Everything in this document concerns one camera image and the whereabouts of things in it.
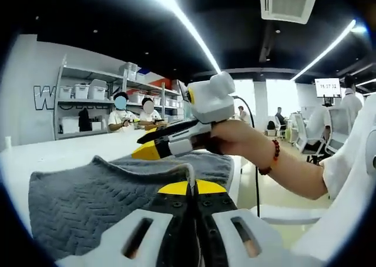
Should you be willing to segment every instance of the white shirt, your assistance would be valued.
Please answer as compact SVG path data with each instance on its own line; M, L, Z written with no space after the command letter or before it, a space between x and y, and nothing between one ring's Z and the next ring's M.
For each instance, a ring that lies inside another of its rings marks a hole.
M141 114L140 114L140 120L141 121L151 122L155 119L157 119L157 120L162 119L157 110L154 110L151 114L147 114L144 110L141 111Z
M324 166L323 178L331 198L340 193L350 173L365 173L365 144L374 123L376 95L371 95L359 111L345 144L333 156L320 162Z
M310 145L314 145L322 137L325 126L330 125L330 115L326 107L320 105L313 110L307 126L305 127L307 131L308 138L313 138L315 140L309 141Z
M245 123L251 124L251 116L246 112L242 111L239 115L240 120L244 121Z
M345 97L341 101L340 107L345 108L350 116L351 126L354 125L358 112L362 108L360 99L357 98L352 89L346 89Z
M108 125L110 124L120 124L124 121L124 119L129 118L129 119L137 119L137 116L131 111L126 111L126 110L117 110L115 109L110 113L110 116L108 117ZM130 123L127 127L123 126L117 131L114 132L127 132L127 131L132 131L135 129L135 126L133 123Z

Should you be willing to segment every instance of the white table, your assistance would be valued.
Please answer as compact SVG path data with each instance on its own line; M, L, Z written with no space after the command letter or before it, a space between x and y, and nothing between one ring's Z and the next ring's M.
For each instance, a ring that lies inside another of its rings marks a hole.
M131 154L140 145L137 140L144 130L127 133L108 133L97 136L64 139L15 146L0 154L5 187L27 230L31 233L29 218L29 180L32 172L53 172L88 164L95 155L111 161ZM241 157L234 160L233 181L229 195L237 203L240 184Z

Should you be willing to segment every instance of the floor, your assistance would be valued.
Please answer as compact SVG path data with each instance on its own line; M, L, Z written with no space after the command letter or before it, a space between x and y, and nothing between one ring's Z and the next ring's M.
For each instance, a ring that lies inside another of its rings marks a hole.
M306 156L291 146L286 141L280 141L280 146L288 153L297 158L306 160ZM260 203L286 206L294 208L327 208L331 204L328 195L324 195L318 200L312 201L297 196L284 189L268 176L258 177L258 187L260 190ZM238 208L250 209L256 206L256 185L255 169L250 163L243 167L243 173L240 180ZM282 236L284 246L290 248L312 225L273 225Z

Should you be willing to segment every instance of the person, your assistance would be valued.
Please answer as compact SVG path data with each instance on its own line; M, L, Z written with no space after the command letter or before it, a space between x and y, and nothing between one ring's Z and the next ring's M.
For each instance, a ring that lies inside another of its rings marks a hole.
M158 111L154 109L154 103L151 98L144 98L141 104L143 110L140 113L140 123L144 125L141 126L142 128L150 130L165 124L163 121L160 121L162 118Z
M128 95L125 92L118 92L116 95L113 96L114 100L122 96L128 101ZM135 125L133 123L134 119L138 119L135 114L131 111L127 111L126 109L115 109L110 113L108 118L108 128L111 132L127 132L132 131L135 129Z
M247 124L251 124L251 116L244 110L244 107L239 106L239 119Z
M284 117L282 116L281 113L282 113L282 107L278 107L277 113L275 114L275 117L277 117L278 120L280 121L281 130L286 130L286 120L284 119Z
M330 135L330 115L327 107L330 106L331 104L325 103L324 105L319 105L313 110L305 130L307 131L307 136L314 139L307 142L305 146L306 149L317 151L321 145L320 139L323 136L324 140L328 141Z
M302 161L280 149L268 137L237 120L215 124L211 136L218 140L223 154L240 155L268 173L281 186L308 199L318 199L329 193L334 199L352 170L355 158L364 158L365 140L376 121L376 95L365 102L347 142L320 166Z
M342 98L340 107L345 108L350 116L351 126L354 125L358 112L362 108L362 103L355 95L355 79L352 75L345 76L345 96Z

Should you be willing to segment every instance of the ceiling light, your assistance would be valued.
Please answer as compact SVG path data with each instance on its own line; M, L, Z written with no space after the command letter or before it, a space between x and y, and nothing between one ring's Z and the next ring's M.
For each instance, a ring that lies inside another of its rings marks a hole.
M356 86L363 86L365 84L369 84L369 83L372 83L372 82L376 82L376 78L375 79L372 79L372 80L369 80L367 82L363 82L363 83L360 83L360 84L357 84Z
M318 61L320 61L321 58L323 58L324 56L326 56L333 48L335 48L335 46L337 46L347 36L347 34L351 31L351 29L353 29L353 27L355 26L356 23L357 23L357 21L355 19L352 20L350 22L350 24L348 24L348 26L345 28L345 30L343 30L343 32L341 33L341 35L337 39L335 39L335 41L332 42L330 44L330 46L328 46L328 48L325 51L323 51L318 57L316 57L311 63L309 63L302 71L300 71L298 74L296 74L294 77L292 77L291 81L295 81L302 74L304 74L305 72L307 72L307 70L309 70Z
M219 68L218 63L214 59L214 56L210 52L209 48L206 46L204 40L202 40L202 38L199 35L199 33L197 32L196 28L189 21L188 17L184 14L184 12L180 9L176 0L156 0L156 1L158 1L161 5L163 5L168 10L171 10L175 14L175 16L178 17L178 19L181 21L181 23L187 28L187 30L191 33L191 35L194 37L194 39L200 45L200 47L203 50L203 52L205 53L207 59L213 65L213 68L216 70L216 72L219 74L221 72L221 69Z
M367 33L367 28L365 26L359 25L359 26L353 27L353 29L351 29L351 32L357 33L357 34L363 34L363 33Z
M369 92L367 94L364 94L364 96L366 96L366 95L373 95L373 94L376 94L376 92Z

